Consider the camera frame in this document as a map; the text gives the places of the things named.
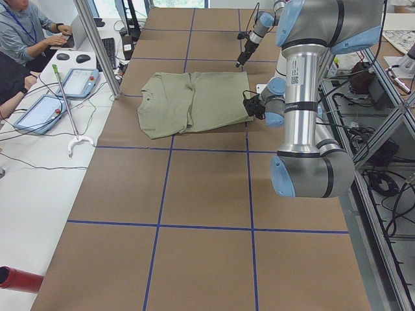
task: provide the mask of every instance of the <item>man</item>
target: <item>man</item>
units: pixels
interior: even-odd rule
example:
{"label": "man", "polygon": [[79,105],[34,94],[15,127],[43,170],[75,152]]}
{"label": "man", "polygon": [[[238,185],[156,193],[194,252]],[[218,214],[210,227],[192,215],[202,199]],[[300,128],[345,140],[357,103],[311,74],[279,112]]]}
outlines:
{"label": "man", "polygon": [[390,0],[394,6],[395,13],[413,13],[415,11],[415,0]]}
{"label": "man", "polygon": [[45,38],[43,29],[65,36],[71,27],[54,23],[29,0],[0,0],[1,51],[26,68],[41,72],[56,51],[52,45],[66,42],[63,36]]}
{"label": "man", "polygon": [[31,72],[0,52],[0,119],[8,118],[27,91],[36,83]]}

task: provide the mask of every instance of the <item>tablet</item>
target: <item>tablet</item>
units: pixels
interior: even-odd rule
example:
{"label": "tablet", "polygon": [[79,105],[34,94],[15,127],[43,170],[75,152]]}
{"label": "tablet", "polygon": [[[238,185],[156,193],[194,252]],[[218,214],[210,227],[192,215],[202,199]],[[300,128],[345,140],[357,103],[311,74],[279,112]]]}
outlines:
{"label": "tablet", "polygon": [[14,127],[30,133],[44,134],[60,120],[65,111],[63,99],[43,95],[14,123]]}
{"label": "tablet", "polygon": [[[62,82],[67,98],[82,99],[88,97],[99,78],[98,69],[72,68]],[[60,89],[56,95],[62,97]]]}

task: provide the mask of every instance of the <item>black keyboard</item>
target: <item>black keyboard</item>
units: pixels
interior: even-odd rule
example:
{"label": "black keyboard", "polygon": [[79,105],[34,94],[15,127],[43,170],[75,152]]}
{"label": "black keyboard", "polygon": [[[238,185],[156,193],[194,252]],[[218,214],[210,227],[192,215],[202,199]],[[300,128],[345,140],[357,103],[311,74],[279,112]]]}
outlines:
{"label": "black keyboard", "polygon": [[[104,38],[104,39],[101,39],[101,40],[102,40],[102,43],[104,44],[106,54],[108,55],[108,58],[110,59],[112,69],[117,68],[117,58],[115,57],[115,39],[114,38]],[[98,61],[98,58],[97,58],[97,69],[99,71],[102,71],[102,67],[101,67],[101,64]]]}
{"label": "black keyboard", "polygon": [[60,47],[66,48],[66,49],[71,49],[75,46],[75,41],[73,39],[73,36],[70,36],[66,43],[62,44]]}

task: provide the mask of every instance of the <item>lanyard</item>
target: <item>lanyard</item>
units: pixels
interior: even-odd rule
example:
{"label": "lanyard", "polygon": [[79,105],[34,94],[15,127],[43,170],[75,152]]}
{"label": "lanyard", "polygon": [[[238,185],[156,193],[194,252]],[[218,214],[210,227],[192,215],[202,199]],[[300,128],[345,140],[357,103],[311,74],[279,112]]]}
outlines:
{"label": "lanyard", "polygon": [[27,29],[20,23],[20,20],[16,17],[16,15],[12,12],[12,11],[10,11],[4,4],[2,4],[3,5],[3,7],[5,8],[5,10],[7,11],[7,13],[9,13],[10,14],[10,16],[12,16],[13,17],[13,19],[16,21],[16,23],[26,32],[26,34],[35,42],[35,43],[37,43],[38,42],[38,36],[36,35],[36,29],[34,28],[34,25],[33,25],[33,22],[32,22],[32,20],[29,18],[29,20],[30,20],[30,23],[32,24],[32,27],[33,27],[33,33],[34,33],[34,38],[33,38],[33,36],[32,36],[32,34],[29,32],[29,31],[27,31]]}

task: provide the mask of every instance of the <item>folded cloth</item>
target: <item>folded cloth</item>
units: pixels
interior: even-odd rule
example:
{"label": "folded cloth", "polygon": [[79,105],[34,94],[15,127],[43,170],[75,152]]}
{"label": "folded cloth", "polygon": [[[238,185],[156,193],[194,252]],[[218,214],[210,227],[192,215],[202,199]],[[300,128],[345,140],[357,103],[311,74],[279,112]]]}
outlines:
{"label": "folded cloth", "polygon": [[245,72],[156,73],[141,90],[140,127],[155,139],[251,121],[243,106],[246,89]]}

